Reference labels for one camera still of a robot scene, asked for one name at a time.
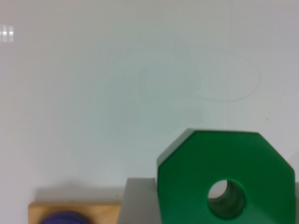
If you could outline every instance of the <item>octagonal block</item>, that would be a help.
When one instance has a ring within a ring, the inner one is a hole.
[[[157,162],[163,224],[294,224],[294,171],[258,133],[189,129]]]

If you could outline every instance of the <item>wooden base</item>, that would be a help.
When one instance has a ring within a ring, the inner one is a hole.
[[[116,224],[120,210],[119,203],[30,203],[28,224],[38,224],[48,215],[62,211],[78,212],[91,224]]]

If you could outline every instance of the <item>blue object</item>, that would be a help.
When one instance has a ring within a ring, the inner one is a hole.
[[[91,224],[76,212],[59,212],[46,217],[40,224]]]

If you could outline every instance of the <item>white background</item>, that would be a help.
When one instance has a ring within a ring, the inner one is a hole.
[[[299,170],[299,1],[1,0],[0,23],[2,223],[121,200],[187,128],[261,133]]]

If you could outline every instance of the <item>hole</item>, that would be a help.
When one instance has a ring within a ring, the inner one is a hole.
[[[242,187],[233,180],[222,180],[212,186],[207,203],[210,211],[221,219],[233,219],[241,215],[246,205]]]
[[[227,180],[218,181],[208,192],[208,199],[219,198],[226,190]]]

